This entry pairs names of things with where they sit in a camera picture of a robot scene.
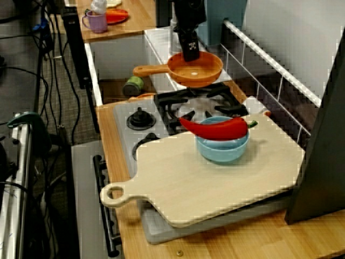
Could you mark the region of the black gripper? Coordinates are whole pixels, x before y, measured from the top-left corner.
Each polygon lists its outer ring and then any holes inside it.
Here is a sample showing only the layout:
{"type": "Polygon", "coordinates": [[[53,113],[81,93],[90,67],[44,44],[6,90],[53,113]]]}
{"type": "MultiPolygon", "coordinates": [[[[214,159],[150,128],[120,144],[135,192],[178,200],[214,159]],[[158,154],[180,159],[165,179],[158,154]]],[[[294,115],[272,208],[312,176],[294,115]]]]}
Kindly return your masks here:
{"type": "Polygon", "coordinates": [[[199,43],[196,29],[200,25],[198,21],[177,21],[175,32],[179,36],[179,41],[186,62],[199,59],[199,43]]]}

